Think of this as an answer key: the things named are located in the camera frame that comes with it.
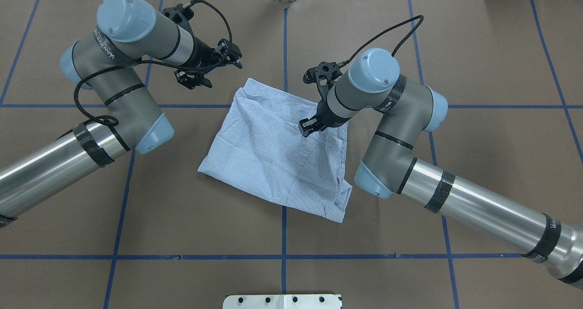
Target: folded garment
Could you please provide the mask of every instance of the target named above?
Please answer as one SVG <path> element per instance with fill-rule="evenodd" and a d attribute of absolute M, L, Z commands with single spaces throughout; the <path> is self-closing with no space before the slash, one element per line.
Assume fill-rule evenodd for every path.
<path fill-rule="evenodd" d="M 348 125 L 302 137 L 317 104 L 248 79 L 198 172 L 279 205 L 342 222 Z"/>

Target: black band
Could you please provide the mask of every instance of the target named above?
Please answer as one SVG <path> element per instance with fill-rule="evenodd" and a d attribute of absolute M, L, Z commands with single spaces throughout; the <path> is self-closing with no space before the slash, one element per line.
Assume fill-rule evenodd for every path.
<path fill-rule="evenodd" d="M 85 149 L 85 152 L 89 157 L 97 163 L 100 167 L 104 168 L 109 164 L 113 163 L 113 159 L 107 154 L 107 152 L 99 147 L 96 143 L 93 135 L 87 130 L 87 126 L 85 124 L 77 124 L 73 128 L 73 134 L 75 134 L 75 138 L 79 142 L 79 145 Z"/>
<path fill-rule="evenodd" d="M 381 136 L 382 138 L 389 139 L 390 141 L 394 141 L 395 143 L 398 143 L 399 145 L 406 147 L 410 150 L 413 150 L 413 145 L 411 145 L 410 143 L 407 143 L 406 141 L 402 141 L 401 139 L 395 138 L 389 134 L 385 134 L 385 133 L 380 132 L 378 130 L 374 134 L 377 136 Z"/>
<path fill-rule="evenodd" d="M 117 141 L 119 141 L 119 144 L 121 145 L 121 147 L 123 147 L 123 149 L 125 149 L 125 151 L 129 152 L 132 149 L 130 149 L 130 147 L 125 143 L 125 141 L 123 140 L 123 138 L 121 138 L 121 136 L 119 136 L 119 133 L 117 132 L 117 130 L 115 130 L 115 127 L 113 126 L 109 126 L 111 133 L 115 136 L 115 139 L 117 139 Z"/>
<path fill-rule="evenodd" d="M 403 181 L 401 182 L 399 189 L 397 190 L 397 194 L 400 194 L 403 191 L 404 185 L 407 183 L 407 180 L 409 180 L 409 176 L 411 176 L 411 172 L 413 172 L 413 168 L 415 167 L 416 163 L 417 158 L 414 157 L 413 161 L 411 161 L 411 164 L 409 164 L 409 169 L 407 169 L 407 173 L 404 175 Z"/>
<path fill-rule="evenodd" d="M 545 214 L 546 226 L 541 240 L 529 253 L 523 254 L 525 258 L 531 259 L 534 263 L 543 263 L 548 260 L 548 256 L 557 246 L 561 236 L 561 222 Z"/>
<path fill-rule="evenodd" d="M 386 114 L 389 110 L 393 108 L 399 101 L 400 97 L 403 95 L 404 87 L 407 85 L 407 78 L 404 75 L 400 75 L 397 82 L 391 89 L 387 98 L 383 103 L 374 108 L 374 110 Z"/>
<path fill-rule="evenodd" d="M 445 203 L 445 200 L 450 195 L 451 187 L 454 185 L 454 181 L 455 175 L 447 170 L 443 170 L 443 174 L 441 174 L 441 180 L 439 180 L 439 184 L 437 184 L 435 193 L 433 193 L 433 196 L 429 200 L 429 203 L 427 203 L 425 206 L 425 209 L 433 213 L 438 213 Z"/>
<path fill-rule="evenodd" d="M 15 220 L 16 218 L 9 218 L 0 214 L 0 228 L 8 226 L 11 222 Z"/>
<path fill-rule="evenodd" d="M 336 93 L 336 88 L 334 88 L 334 96 L 336 97 L 336 100 L 338 101 L 338 104 L 342 105 L 343 108 L 347 109 L 347 110 L 351 110 L 353 112 L 358 112 L 359 110 L 355 110 L 355 109 L 351 109 L 350 107 L 344 105 L 340 99 L 338 98 L 338 94 Z"/>
<path fill-rule="evenodd" d="M 121 97 L 131 93 L 132 91 L 136 90 L 136 89 L 140 89 L 140 88 L 145 88 L 146 86 L 144 86 L 143 83 L 138 83 L 137 85 L 133 85 L 131 87 L 127 87 L 126 89 L 120 91 L 119 93 L 113 95 L 112 97 L 109 97 L 105 102 L 103 102 L 106 106 L 109 106 L 111 103 L 115 102 L 117 99 L 120 99 Z"/>
<path fill-rule="evenodd" d="M 179 36 L 178 36 L 178 39 L 176 41 L 176 45 L 174 45 L 174 48 L 172 49 L 172 51 L 170 52 L 170 54 L 167 54 L 164 57 L 158 58 L 159 60 L 163 61 L 166 58 L 174 55 L 174 53 L 176 52 L 176 50 L 179 48 L 179 45 L 180 45 L 180 29 L 179 29 L 179 25 L 178 24 L 176 25 L 176 30 L 179 32 Z"/>
<path fill-rule="evenodd" d="M 579 282 L 583 278 L 583 261 L 579 263 L 579 266 L 573 270 L 572 273 L 568 274 L 563 278 L 557 278 L 563 283 L 573 284 Z"/>
<path fill-rule="evenodd" d="M 121 50 L 115 47 L 111 39 L 99 29 L 99 26 L 96 26 L 95 29 L 93 29 L 93 38 L 106 56 L 111 58 L 115 64 L 122 67 L 133 67 L 138 65 L 138 62 L 125 56 Z"/>

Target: cloth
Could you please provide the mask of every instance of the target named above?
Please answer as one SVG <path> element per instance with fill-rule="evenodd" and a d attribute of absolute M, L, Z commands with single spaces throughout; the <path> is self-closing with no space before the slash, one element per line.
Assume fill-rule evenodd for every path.
<path fill-rule="evenodd" d="M 347 124 L 302 137 L 316 103 L 248 79 L 198 172 L 264 200 L 342 222 Z"/>

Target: fabric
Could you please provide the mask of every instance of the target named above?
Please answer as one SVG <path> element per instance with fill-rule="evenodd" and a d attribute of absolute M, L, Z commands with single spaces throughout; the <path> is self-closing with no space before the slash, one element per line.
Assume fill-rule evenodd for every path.
<path fill-rule="evenodd" d="M 342 222 L 348 125 L 302 137 L 316 103 L 248 79 L 198 172 L 264 200 Z"/>

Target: blue joint cap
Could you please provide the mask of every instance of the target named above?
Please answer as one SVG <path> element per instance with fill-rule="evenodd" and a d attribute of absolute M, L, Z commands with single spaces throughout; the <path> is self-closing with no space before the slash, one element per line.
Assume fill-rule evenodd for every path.
<path fill-rule="evenodd" d="M 392 193 L 362 161 L 360 161 L 358 170 L 356 170 L 356 174 L 354 175 L 354 182 L 358 187 L 368 191 L 372 195 L 381 197 L 381 199 L 388 199 Z"/>
<path fill-rule="evenodd" d="M 75 64 L 73 64 L 73 47 L 75 47 L 77 42 L 78 41 L 73 43 L 69 49 L 65 50 L 63 56 L 61 56 L 61 71 L 63 71 L 65 77 L 71 80 L 75 85 L 81 81 L 81 77 L 75 69 Z M 83 83 L 81 89 L 92 89 L 92 87 L 87 83 Z"/>
<path fill-rule="evenodd" d="M 431 112 L 431 120 L 429 120 L 429 124 L 427 124 L 427 127 L 423 129 L 424 132 L 432 132 L 433 130 L 437 129 L 441 122 L 445 120 L 447 109 L 449 107 L 447 99 L 443 97 L 441 93 L 436 92 L 435 90 L 431 89 L 431 87 L 428 88 L 431 91 L 431 96 L 433 97 L 433 112 Z"/>
<path fill-rule="evenodd" d="M 166 143 L 174 136 L 174 128 L 168 121 L 164 113 L 152 124 L 150 130 L 144 135 L 136 146 L 136 150 L 141 154 L 147 154 L 153 149 Z"/>
<path fill-rule="evenodd" d="M 139 41 L 156 24 L 156 10 L 144 0 L 103 0 L 97 9 L 97 25 L 119 42 Z"/>
<path fill-rule="evenodd" d="M 365 93 L 382 93 L 391 89 L 399 75 L 399 62 L 381 48 L 367 50 L 348 68 L 350 83 Z"/>

